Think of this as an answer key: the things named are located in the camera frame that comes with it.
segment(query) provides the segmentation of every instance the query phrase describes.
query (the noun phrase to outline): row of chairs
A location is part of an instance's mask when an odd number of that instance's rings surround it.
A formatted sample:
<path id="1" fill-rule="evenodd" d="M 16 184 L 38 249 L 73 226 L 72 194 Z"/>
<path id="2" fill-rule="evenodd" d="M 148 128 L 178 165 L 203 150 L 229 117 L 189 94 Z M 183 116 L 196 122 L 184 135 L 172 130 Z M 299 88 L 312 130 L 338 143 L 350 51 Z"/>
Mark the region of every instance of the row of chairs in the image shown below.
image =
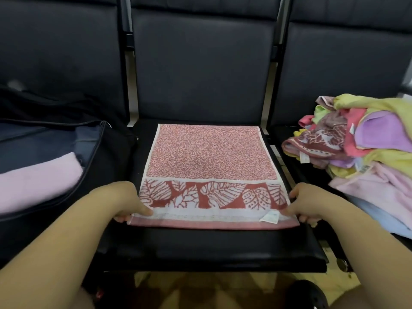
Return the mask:
<path id="1" fill-rule="evenodd" d="M 265 141 L 279 151 L 319 95 L 396 96 L 412 57 L 411 3 L 291 0 L 283 44 L 274 46 L 281 0 L 131 0 L 133 33 L 124 32 L 125 0 L 0 0 L 0 83 L 95 95 L 127 124 L 124 50 L 134 49 L 140 119 L 130 180 L 140 186 L 159 122 L 259 126 L 272 58 Z M 324 171 L 282 157 L 296 182 L 328 188 Z M 315 232 L 350 270 L 333 230 L 323 223 Z M 0 258 L 22 248 L 0 237 Z M 230 232 L 111 223 L 95 259 L 104 270 L 174 271 L 324 272 L 327 262 L 306 225 Z"/>

